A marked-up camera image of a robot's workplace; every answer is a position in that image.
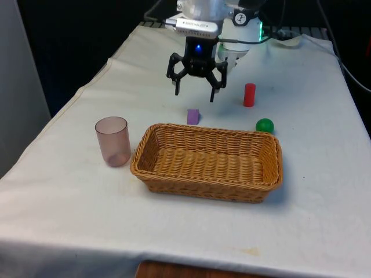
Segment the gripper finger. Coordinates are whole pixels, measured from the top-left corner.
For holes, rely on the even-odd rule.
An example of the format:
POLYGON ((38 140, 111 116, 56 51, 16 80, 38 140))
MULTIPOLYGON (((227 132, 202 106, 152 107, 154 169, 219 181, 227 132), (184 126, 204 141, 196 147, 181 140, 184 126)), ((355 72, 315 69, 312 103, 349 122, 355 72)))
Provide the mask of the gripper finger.
POLYGON ((175 95, 178 96, 180 93, 180 81, 184 78, 187 74, 190 73, 190 58, 188 56, 181 56, 177 53, 173 53, 169 58, 168 69, 166 73, 166 77, 172 80, 172 83, 175 85, 175 95), (176 64, 179 62, 182 63, 183 69, 175 73, 174 69, 176 64))
POLYGON ((206 72, 206 80, 212 87, 211 95, 210 95, 210 102, 212 103, 214 100, 214 95, 219 92, 220 89, 223 89, 227 85, 227 68, 228 62, 222 61, 220 63, 213 62, 210 65, 210 68, 206 72), (213 70, 217 69, 218 72, 221 74, 221 79, 218 81, 213 73, 213 70))

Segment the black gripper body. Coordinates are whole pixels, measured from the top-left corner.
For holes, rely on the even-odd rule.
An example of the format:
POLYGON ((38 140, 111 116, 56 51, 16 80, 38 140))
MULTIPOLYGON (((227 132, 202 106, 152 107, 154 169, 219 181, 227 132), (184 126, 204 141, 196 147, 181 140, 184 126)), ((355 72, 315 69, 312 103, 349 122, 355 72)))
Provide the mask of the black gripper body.
POLYGON ((185 41, 184 68, 188 74, 206 77, 215 68, 215 39, 188 36, 185 41))

